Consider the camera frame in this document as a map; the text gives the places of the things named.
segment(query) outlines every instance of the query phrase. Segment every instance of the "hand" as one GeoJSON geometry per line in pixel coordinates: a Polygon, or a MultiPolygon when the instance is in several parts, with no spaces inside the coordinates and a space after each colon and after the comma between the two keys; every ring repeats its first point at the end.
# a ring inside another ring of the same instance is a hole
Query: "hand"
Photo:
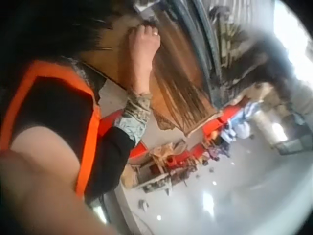
{"type": "Polygon", "coordinates": [[[150,92],[150,73],[153,58],[161,45],[157,28],[139,26],[129,37],[133,66],[132,89],[137,94],[150,92]]]}

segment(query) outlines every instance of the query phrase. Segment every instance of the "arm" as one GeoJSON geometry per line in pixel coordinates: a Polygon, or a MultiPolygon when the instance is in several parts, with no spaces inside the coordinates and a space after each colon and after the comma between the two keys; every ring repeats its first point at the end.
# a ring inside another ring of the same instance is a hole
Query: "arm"
{"type": "Polygon", "coordinates": [[[26,156],[0,155],[1,202],[26,234],[113,235],[60,179],[26,156]]]}
{"type": "Polygon", "coordinates": [[[124,112],[99,140],[85,198],[87,201],[114,189],[130,151],[140,141],[150,116],[150,74],[160,47],[156,28],[139,26],[130,35],[131,87],[124,112]]]}

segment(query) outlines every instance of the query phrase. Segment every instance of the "orange safety vest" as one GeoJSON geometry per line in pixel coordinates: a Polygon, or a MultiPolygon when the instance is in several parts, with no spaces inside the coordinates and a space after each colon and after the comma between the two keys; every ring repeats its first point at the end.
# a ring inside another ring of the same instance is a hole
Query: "orange safety vest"
{"type": "Polygon", "coordinates": [[[93,112],[88,126],[81,168],[76,185],[76,194],[79,197],[83,197],[96,151],[98,127],[100,122],[100,107],[95,102],[93,91],[71,67],[38,60],[34,61],[30,65],[6,111],[0,131],[0,151],[9,149],[17,113],[26,95],[38,77],[40,77],[40,79],[44,77],[55,77],[56,79],[60,79],[65,82],[73,89],[83,91],[92,96],[93,112]]]}

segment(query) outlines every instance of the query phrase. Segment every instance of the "wooden plank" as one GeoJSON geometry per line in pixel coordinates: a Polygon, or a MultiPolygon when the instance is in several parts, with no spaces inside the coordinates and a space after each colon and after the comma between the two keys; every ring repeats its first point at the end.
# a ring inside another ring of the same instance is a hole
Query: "wooden plank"
{"type": "MultiPolygon", "coordinates": [[[[131,64],[127,35],[132,27],[140,23],[141,20],[131,14],[120,17],[113,22],[113,30],[103,32],[101,40],[102,47],[112,47],[112,50],[84,53],[83,60],[122,88],[127,88],[131,64]]],[[[215,118],[217,111],[201,89],[202,73],[181,29],[163,12],[158,14],[157,25],[162,46],[151,75],[151,106],[154,112],[188,135],[215,118]]]]}

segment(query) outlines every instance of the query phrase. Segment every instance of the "wooden board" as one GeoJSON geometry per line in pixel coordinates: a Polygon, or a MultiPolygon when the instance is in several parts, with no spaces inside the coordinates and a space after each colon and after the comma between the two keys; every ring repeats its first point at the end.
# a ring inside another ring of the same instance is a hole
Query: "wooden board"
{"type": "MultiPolygon", "coordinates": [[[[128,32],[140,23],[141,20],[131,14],[115,20],[113,30],[104,30],[101,40],[102,47],[112,47],[112,50],[87,52],[82,55],[83,60],[126,89],[131,64],[128,32]]],[[[151,75],[152,109],[188,135],[215,118],[217,111],[201,89],[202,73],[181,29],[163,12],[158,14],[157,26],[162,46],[156,55],[151,75]]]]}

